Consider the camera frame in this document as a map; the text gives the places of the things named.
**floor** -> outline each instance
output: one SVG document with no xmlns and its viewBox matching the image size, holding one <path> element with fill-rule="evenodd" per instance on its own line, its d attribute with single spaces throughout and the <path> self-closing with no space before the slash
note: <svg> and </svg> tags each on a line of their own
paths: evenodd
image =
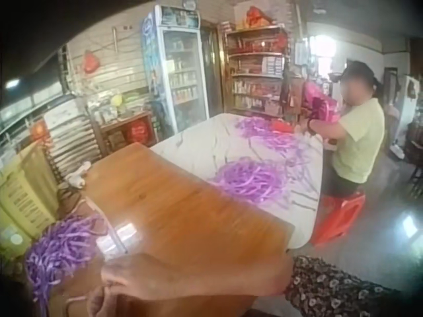
<svg viewBox="0 0 423 317">
<path fill-rule="evenodd" d="M 423 201 L 407 195 L 412 171 L 411 165 L 381 154 L 365 185 L 364 210 L 351 231 L 322 246 L 307 244 L 291 253 L 322 257 L 362 279 L 405 290 L 419 269 L 423 271 L 423 227 L 412 235 L 417 223 L 423 224 Z M 254 308 L 277 316 L 301 316 L 283 297 L 259 298 Z"/>
</svg>

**marble tabletop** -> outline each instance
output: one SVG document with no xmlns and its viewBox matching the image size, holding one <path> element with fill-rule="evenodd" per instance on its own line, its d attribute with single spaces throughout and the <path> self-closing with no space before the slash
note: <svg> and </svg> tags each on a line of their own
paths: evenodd
<svg viewBox="0 0 423 317">
<path fill-rule="evenodd" d="M 226 162 L 241 157 L 283 164 L 286 159 L 267 148 L 261 140 L 248 140 L 241 136 L 241 131 L 235 125 L 243 118 L 235 114 L 220 114 L 156 144 L 151 150 L 206 181 L 213 178 Z M 307 157 L 304 162 L 309 171 L 307 182 L 310 186 L 292 181 L 287 185 L 283 197 L 275 197 L 258 205 L 260 209 L 295 227 L 288 244 L 291 249 L 302 247 L 311 238 L 319 204 L 323 165 L 322 139 L 309 135 L 297 137 Z"/>
</svg>

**hand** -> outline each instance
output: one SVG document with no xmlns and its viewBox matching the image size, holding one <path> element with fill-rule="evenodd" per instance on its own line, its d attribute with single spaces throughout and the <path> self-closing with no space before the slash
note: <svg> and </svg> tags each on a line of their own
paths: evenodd
<svg viewBox="0 0 423 317">
<path fill-rule="evenodd" d="M 118 296 L 108 287 L 97 287 L 88 297 L 87 308 L 90 317 L 117 316 Z"/>
<path fill-rule="evenodd" d="M 183 297 L 184 275 L 147 254 L 134 254 L 112 260 L 101 271 L 113 295 L 124 294 L 141 300 Z"/>
<path fill-rule="evenodd" d="M 302 133 L 305 133 L 306 131 L 308 131 L 308 129 L 309 129 L 309 127 L 307 126 L 308 121 L 309 121 L 309 119 L 308 118 L 305 118 L 305 119 L 302 119 L 299 122 L 299 128 L 300 128 L 300 131 Z"/>
</svg>

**black cap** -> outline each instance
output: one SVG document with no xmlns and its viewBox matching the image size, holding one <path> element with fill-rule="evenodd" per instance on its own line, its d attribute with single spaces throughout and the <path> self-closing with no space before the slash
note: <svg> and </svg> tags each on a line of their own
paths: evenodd
<svg viewBox="0 0 423 317">
<path fill-rule="evenodd" d="M 345 81 L 350 78 L 360 78 L 364 80 L 369 87 L 375 83 L 375 73 L 362 61 L 352 61 L 342 73 L 340 80 Z"/>
</svg>

